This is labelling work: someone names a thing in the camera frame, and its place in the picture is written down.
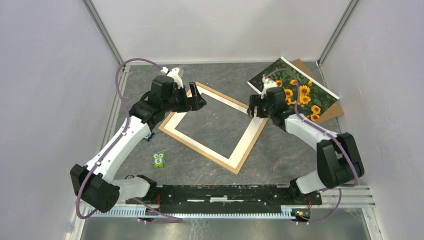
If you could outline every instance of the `wooden picture frame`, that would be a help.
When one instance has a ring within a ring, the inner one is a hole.
[[[223,104],[233,107],[235,110],[241,111],[247,115],[248,106],[246,104],[241,103],[229,96],[226,96],[204,84],[201,84],[200,82],[196,82],[196,85],[200,94],[206,94],[214,98],[215,100],[218,100]],[[187,96],[191,96],[190,90],[187,92]],[[185,115],[185,112],[171,112],[159,126],[159,129],[164,133],[170,135],[177,141],[181,142],[182,144],[186,145],[187,147],[195,150],[196,152],[202,154],[206,158],[214,161],[215,163],[221,165],[222,167],[230,170],[235,174],[239,173],[240,169],[245,163],[249,153],[251,152],[256,140],[258,139],[259,135],[262,132],[262,129],[264,129],[265,124],[268,120],[268,118],[252,118],[247,129],[244,131],[240,141],[232,152],[231,156],[229,158],[226,158],[221,154],[215,152],[214,150],[202,145],[201,143],[176,130],[177,125],[183,120]]]

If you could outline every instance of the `small blue toy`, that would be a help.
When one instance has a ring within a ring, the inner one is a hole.
[[[149,133],[147,134],[147,136],[145,136],[145,137],[144,137],[144,139],[145,139],[147,142],[150,142],[150,139],[152,139],[153,135],[155,135],[155,133],[151,131],[151,132],[149,132]]]

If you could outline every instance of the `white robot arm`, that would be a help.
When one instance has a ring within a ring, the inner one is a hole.
[[[273,80],[264,77],[262,82],[261,95],[250,96],[249,116],[270,118],[274,125],[297,136],[316,151],[316,170],[290,182],[295,196],[331,189],[364,175],[364,166],[351,134],[338,134],[309,121],[303,114],[289,109],[285,92]]]
[[[159,75],[153,81],[150,91],[134,104],[129,111],[129,125],[123,132],[128,119],[107,145],[85,166],[76,164],[70,171],[75,195],[83,191],[81,199],[101,212],[110,210],[116,202],[130,198],[142,198],[150,184],[141,177],[114,180],[115,174],[133,148],[144,139],[157,123],[165,118],[166,112],[188,112],[200,110],[207,103],[200,96],[196,84],[190,82],[192,97],[187,97],[181,76],[183,70],[173,68],[167,75]],[[115,144],[106,155],[104,153]],[[82,182],[97,165],[87,184]]]

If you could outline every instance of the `sunflower picture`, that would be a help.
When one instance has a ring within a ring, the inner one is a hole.
[[[257,92],[261,92],[264,89],[262,77],[267,76],[277,69],[286,69],[286,71],[276,72],[269,76],[269,78],[274,80],[277,86],[284,90],[285,101],[288,107],[294,108],[296,102],[299,101],[299,112],[304,114],[308,119],[315,122],[337,101],[338,97],[334,93],[319,85],[309,76],[298,71],[283,57],[249,80],[250,85]]]

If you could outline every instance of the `sunflower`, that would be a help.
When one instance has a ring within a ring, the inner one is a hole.
[[[314,113],[310,116],[310,119],[315,122],[319,117],[320,115],[318,115],[317,113]]]
[[[288,104],[288,105],[293,105],[293,104],[295,104],[295,103],[296,103],[296,101],[292,100],[290,97],[286,97],[286,99],[285,99],[285,100],[287,101],[287,104]]]
[[[291,89],[284,89],[284,92],[286,98],[293,96],[293,91]]]
[[[277,80],[275,81],[275,83],[277,84],[277,86],[279,86],[281,88],[281,86],[283,85],[283,81],[281,80]]]
[[[308,86],[306,85],[300,86],[300,94],[307,95],[310,92],[311,92],[311,89]]]
[[[301,104],[308,104],[311,101],[311,98],[308,95],[301,95],[299,102]]]
[[[310,109],[314,114],[319,114],[321,112],[321,108],[317,105],[313,105]]]

